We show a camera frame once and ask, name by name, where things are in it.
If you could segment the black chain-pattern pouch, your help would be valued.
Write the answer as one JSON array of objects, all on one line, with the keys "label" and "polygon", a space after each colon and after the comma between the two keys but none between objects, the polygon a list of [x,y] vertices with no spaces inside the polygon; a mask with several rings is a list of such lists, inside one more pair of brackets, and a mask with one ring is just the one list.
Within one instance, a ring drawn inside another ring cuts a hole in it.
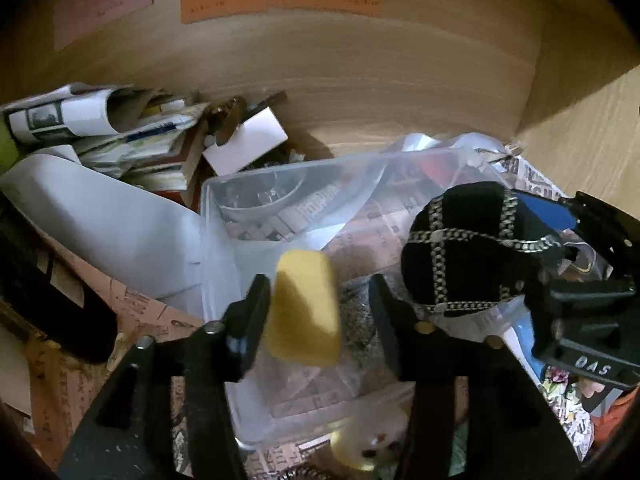
[{"label": "black chain-pattern pouch", "polygon": [[542,271],[559,271],[566,254],[560,232],[515,192],[497,182],[462,184],[423,208],[400,258],[413,304],[457,318],[525,294]]}]

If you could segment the yellow white round plush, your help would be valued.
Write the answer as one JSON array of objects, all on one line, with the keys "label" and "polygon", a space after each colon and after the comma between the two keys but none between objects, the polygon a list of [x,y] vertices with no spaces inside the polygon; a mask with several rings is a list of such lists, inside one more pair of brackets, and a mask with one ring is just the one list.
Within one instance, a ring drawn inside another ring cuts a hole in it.
[{"label": "yellow white round plush", "polygon": [[331,452],[342,465],[364,472],[392,466],[404,446],[408,422],[398,405],[361,405],[331,434]]}]

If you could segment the yellow sponge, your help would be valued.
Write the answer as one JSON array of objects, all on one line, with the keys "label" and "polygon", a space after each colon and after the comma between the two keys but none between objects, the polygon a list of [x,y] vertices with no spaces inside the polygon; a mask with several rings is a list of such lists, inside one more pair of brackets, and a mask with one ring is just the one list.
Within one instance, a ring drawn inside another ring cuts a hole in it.
[{"label": "yellow sponge", "polygon": [[291,250],[279,260],[265,327],[276,359],[303,366],[334,366],[342,354],[338,287],[329,258]]}]

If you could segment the white rolled paper sheet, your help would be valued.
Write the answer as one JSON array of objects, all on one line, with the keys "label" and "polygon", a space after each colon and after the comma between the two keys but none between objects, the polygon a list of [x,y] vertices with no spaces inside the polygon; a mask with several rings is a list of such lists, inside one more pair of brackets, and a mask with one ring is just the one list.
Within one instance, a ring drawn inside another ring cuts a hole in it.
[{"label": "white rolled paper sheet", "polygon": [[40,230],[110,278],[203,315],[196,212],[82,166],[69,145],[17,162],[1,177],[1,191]]}]

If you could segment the dark wine bottle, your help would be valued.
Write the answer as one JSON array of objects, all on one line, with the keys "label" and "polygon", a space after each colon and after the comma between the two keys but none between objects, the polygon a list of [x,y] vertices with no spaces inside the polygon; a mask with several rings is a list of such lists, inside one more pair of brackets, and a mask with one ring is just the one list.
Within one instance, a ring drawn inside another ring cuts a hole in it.
[{"label": "dark wine bottle", "polygon": [[1,199],[1,302],[9,318],[90,364],[110,357],[116,313]]}]

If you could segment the clear plastic storage box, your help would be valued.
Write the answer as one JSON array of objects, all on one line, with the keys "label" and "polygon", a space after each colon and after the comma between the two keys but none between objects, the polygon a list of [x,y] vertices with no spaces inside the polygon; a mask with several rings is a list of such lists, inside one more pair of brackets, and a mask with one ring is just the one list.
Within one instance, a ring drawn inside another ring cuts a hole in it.
[{"label": "clear plastic storage box", "polygon": [[258,276],[271,307],[255,363],[228,385],[236,437],[250,448],[307,440],[363,405],[412,388],[385,365],[369,308],[371,275],[399,278],[411,223],[459,184],[506,183],[472,148],[364,154],[207,180],[203,307],[218,320]]}]

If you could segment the rolled newspaper stack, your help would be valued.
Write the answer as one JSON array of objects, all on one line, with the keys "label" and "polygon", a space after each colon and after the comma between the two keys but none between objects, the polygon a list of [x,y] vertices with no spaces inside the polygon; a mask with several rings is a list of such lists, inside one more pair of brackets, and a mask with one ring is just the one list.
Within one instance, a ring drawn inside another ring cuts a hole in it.
[{"label": "rolled newspaper stack", "polygon": [[1,107],[22,145],[68,144],[82,166],[152,192],[188,189],[209,113],[195,92],[82,82]]}]

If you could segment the white paper card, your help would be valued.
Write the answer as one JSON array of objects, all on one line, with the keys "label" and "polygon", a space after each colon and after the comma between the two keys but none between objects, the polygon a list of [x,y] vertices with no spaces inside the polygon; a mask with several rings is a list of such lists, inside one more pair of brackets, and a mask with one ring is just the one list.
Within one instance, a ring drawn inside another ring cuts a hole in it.
[{"label": "white paper card", "polygon": [[256,162],[287,140],[288,135],[278,118],[267,107],[243,122],[226,144],[213,144],[206,148],[203,156],[218,176],[228,176]]}]

